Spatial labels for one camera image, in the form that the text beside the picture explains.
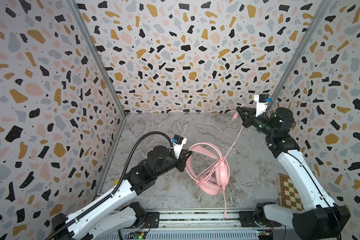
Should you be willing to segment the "pink headphones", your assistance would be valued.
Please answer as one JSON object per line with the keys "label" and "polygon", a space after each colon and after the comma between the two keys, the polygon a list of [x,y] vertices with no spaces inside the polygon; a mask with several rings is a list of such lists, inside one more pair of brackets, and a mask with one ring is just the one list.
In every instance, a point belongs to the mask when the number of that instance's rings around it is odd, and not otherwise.
{"label": "pink headphones", "polygon": [[210,157],[215,162],[197,175],[192,168],[191,155],[186,163],[186,170],[189,176],[206,194],[216,196],[222,193],[225,197],[226,186],[230,178],[230,167],[226,159],[227,157],[223,156],[221,151],[211,143],[194,144],[190,147],[190,151]]}

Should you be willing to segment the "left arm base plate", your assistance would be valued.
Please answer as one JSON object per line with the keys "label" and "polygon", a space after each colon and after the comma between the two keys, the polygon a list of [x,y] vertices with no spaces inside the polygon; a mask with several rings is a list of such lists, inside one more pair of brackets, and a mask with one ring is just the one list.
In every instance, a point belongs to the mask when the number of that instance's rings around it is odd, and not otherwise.
{"label": "left arm base plate", "polygon": [[157,229],[159,227],[160,212],[146,212],[145,214],[138,214],[134,228],[141,229]]}

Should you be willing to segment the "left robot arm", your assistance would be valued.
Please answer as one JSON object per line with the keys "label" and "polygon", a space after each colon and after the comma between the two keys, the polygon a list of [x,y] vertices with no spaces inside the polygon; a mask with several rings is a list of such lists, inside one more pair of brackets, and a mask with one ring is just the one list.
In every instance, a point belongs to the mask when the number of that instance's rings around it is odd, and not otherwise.
{"label": "left robot arm", "polygon": [[174,157],[171,149],[154,147],[147,158],[121,177],[118,185],[86,207],[69,215],[58,214],[52,220],[49,240],[98,240],[123,228],[145,224],[146,211],[134,199],[152,187],[158,177],[178,169],[183,172],[192,151],[180,150]]}

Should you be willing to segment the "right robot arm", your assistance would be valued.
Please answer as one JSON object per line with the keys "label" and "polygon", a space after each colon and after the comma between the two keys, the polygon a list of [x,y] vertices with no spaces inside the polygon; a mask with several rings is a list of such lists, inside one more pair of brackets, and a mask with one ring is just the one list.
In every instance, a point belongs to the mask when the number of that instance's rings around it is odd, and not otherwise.
{"label": "right robot arm", "polygon": [[258,203],[257,223],[273,221],[293,229],[302,240],[341,239],[350,211],[339,206],[324,190],[309,169],[297,142],[290,136],[295,119],[291,110],[277,108],[272,116],[257,115],[256,109],[237,107],[245,128],[255,127],[265,135],[273,156],[287,171],[303,203],[303,211],[293,211],[271,202]]}

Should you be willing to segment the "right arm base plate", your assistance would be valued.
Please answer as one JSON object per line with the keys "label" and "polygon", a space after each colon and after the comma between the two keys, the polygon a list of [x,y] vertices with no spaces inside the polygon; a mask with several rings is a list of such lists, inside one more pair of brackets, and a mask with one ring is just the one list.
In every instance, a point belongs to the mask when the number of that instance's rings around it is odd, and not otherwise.
{"label": "right arm base plate", "polygon": [[282,225],[277,222],[265,220],[255,220],[254,211],[239,211],[239,221],[242,228],[271,228],[281,227]]}

